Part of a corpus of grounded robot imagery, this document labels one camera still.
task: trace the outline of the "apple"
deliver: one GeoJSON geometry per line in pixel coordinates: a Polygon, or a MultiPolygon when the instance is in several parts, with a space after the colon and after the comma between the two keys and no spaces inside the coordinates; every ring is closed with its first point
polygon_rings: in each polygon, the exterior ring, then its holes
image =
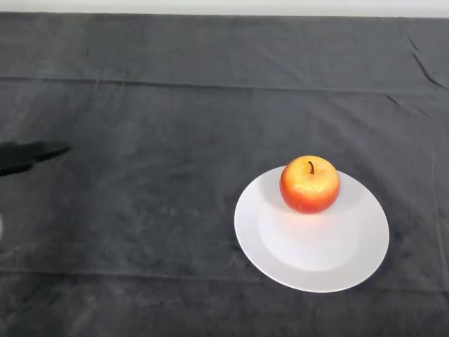
{"type": "Polygon", "coordinates": [[[318,213],[328,208],[340,193],[340,177],[327,160],[303,156],[283,170],[281,195],[290,208],[301,213],[318,213]]]}

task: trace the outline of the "apple stem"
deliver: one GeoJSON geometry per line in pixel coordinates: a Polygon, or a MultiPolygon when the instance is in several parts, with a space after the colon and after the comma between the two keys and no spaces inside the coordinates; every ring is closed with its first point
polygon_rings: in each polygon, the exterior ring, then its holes
{"type": "Polygon", "coordinates": [[[315,168],[314,165],[311,163],[311,161],[309,161],[309,164],[311,166],[311,174],[315,174],[315,168]]]}

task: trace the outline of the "gray fabric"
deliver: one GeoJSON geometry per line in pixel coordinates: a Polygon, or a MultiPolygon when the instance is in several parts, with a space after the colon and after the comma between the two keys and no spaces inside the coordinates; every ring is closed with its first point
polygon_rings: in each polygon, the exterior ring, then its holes
{"type": "Polygon", "coordinates": [[[0,141],[73,147],[0,179],[0,333],[448,334],[448,30],[0,15],[0,141]],[[243,189],[301,154],[385,210],[386,260],[355,289],[287,289],[236,241],[243,189]]]}

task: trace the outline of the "white wall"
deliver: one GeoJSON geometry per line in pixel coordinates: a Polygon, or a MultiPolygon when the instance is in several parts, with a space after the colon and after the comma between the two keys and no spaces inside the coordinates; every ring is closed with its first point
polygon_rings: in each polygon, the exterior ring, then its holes
{"type": "Polygon", "coordinates": [[[449,0],[0,0],[0,11],[449,18],[449,0]]]}

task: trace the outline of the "round plate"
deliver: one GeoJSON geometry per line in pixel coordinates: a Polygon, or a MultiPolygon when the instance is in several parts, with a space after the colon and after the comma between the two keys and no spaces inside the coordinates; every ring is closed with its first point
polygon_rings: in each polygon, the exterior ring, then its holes
{"type": "Polygon", "coordinates": [[[284,168],[256,178],[237,203],[235,230],[248,259],[266,276],[303,291],[339,291],[369,278],[389,243],[387,217],[373,194],[339,172],[335,203],[318,214],[301,214],[279,191],[284,168]]]}

